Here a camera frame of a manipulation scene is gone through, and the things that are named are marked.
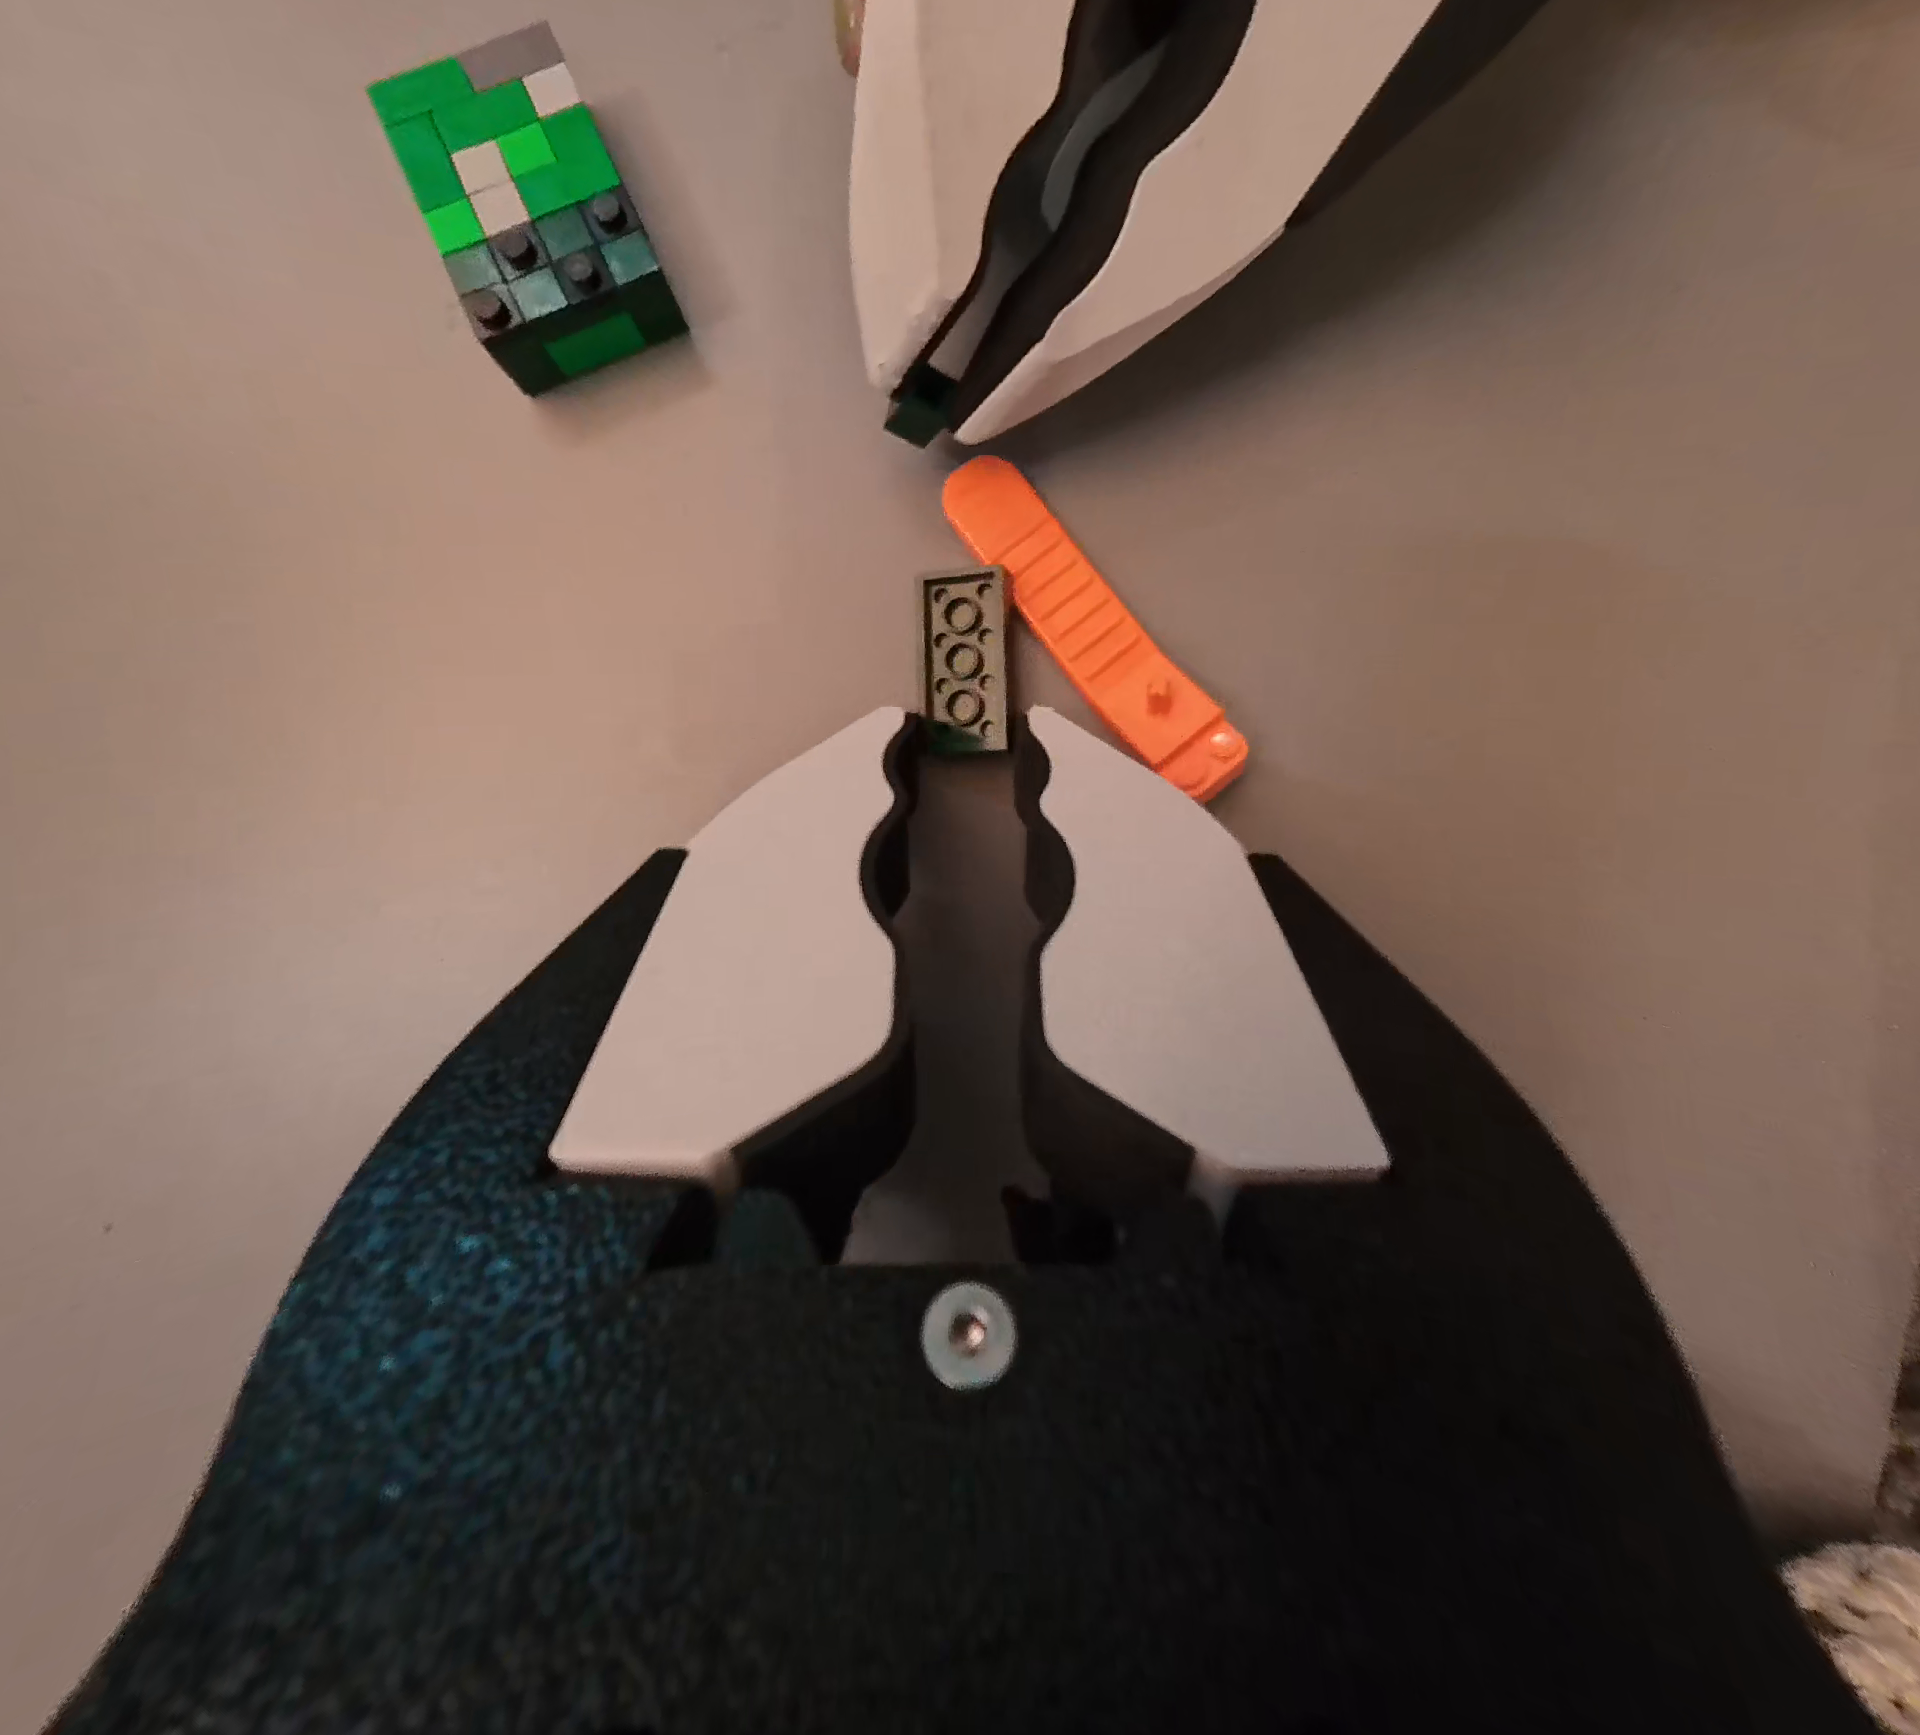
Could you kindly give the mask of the dark green lego plate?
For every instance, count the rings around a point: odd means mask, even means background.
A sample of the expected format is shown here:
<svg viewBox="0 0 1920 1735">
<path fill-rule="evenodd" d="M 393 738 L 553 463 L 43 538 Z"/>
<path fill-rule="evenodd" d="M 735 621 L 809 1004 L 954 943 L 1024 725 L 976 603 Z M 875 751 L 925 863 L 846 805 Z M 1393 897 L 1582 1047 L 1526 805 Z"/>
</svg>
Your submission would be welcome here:
<svg viewBox="0 0 1920 1735">
<path fill-rule="evenodd" d="M 920 714 L 935 754 L 1014 751 L 1006 621 L 1000 569 L 920 575 Z"/>
</svg>

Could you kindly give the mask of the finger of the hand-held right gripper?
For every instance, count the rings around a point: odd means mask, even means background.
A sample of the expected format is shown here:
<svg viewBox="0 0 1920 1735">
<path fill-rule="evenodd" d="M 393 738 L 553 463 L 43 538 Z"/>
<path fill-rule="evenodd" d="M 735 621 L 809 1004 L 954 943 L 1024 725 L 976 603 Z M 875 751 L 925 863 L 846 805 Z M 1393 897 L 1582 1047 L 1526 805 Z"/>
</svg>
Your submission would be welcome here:
<svg viewBox="0 0 1920 1735">
<path fill-rule="evenodd" d="M 1065 396 L 1047 333 L 1111 238 L 1074 238 L 1097 141 L 1188 0 L 865 0 L 855 296 L 888 396 Z"/>
<path fill-rule="evenodd" d="M 980 449 L 1065 404 L 1225 286 L 1304 205 L 1443 0 L 1194 0 L 1091 141 L 1058 245 L 954 396 Z"/>
</svg>

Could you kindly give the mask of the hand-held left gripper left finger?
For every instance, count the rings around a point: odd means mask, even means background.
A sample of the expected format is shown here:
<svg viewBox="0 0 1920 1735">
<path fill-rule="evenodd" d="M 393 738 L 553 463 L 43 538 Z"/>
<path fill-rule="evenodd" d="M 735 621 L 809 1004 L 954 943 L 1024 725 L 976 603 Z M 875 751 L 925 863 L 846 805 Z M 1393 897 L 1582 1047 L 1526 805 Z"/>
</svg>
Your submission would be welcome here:
<svg viewBox="0 0 1920 1735">
<path fill-rule="evenodd" d="M 692 832 L 563 1113 L 553 1174 L 857 1212 L 912 1135 L 905 809 L 912 714 L 869 711 Z"/>
</svg>

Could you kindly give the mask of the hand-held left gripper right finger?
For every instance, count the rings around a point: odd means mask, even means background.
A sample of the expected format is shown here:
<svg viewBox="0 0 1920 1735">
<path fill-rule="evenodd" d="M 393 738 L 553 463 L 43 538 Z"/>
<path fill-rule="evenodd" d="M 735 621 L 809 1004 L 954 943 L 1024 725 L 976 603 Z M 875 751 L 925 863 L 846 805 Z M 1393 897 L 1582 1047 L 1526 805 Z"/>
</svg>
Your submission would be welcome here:
<svg viewBox="0 0 1920 1735">
<path fill-rule="evenodd" d="M 1365 1185 L 1380 1122 L 1242 843 L 1053 703 L 1020 723 L 1020 1101 L 1053 1201 L 1144 1218 L 1194 1198 Z"/>
</svg>

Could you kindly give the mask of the small dark green lego brick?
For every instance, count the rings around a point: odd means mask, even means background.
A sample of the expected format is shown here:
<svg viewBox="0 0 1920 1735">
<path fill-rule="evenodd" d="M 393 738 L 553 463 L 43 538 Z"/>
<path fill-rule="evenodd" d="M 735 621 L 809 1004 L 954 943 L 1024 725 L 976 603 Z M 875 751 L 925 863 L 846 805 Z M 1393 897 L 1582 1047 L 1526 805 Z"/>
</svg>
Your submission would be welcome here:
<svg viewBox="0 0 1920 1735">
<path fill-rule="evenodd" d="M 954 396 L 956 396 L 956 380 L 920 356 L 888 396 L 888 436 L 925 450 L 954 431 Z"/>
</svg>

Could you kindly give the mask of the orange brick separator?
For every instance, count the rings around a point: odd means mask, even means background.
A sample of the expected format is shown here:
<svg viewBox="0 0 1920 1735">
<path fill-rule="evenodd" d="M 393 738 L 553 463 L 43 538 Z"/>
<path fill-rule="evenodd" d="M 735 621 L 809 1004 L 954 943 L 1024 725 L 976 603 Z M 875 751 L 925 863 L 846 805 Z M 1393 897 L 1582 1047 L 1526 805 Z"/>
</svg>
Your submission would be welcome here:
<svg viewBox="0 0 1920 1735">
<path fill-rule="evenodd" d="M 942 485 L 956 538 L 1006 575 L 1014 607 L 1079 699 L 1170 786 L 1212 805 L 1249 767 L 1249 738 L 1123 607 L 1065 526 L 1006 456 L 968 456 Z"/>
</svg>

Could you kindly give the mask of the green and grey lego block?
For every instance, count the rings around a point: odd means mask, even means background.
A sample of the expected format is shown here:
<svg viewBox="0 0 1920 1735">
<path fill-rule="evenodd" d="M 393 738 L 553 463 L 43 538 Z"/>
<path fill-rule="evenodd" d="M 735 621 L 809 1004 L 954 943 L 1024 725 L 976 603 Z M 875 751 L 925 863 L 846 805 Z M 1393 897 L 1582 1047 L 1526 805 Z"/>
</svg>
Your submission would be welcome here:
<svg viewBox="0 0 1920 1735">
<path fill-rule="evenodd" d="M 366 82 L 471 342 L 521 396 L 688 337 L 549 21 Z"/>
</svg>

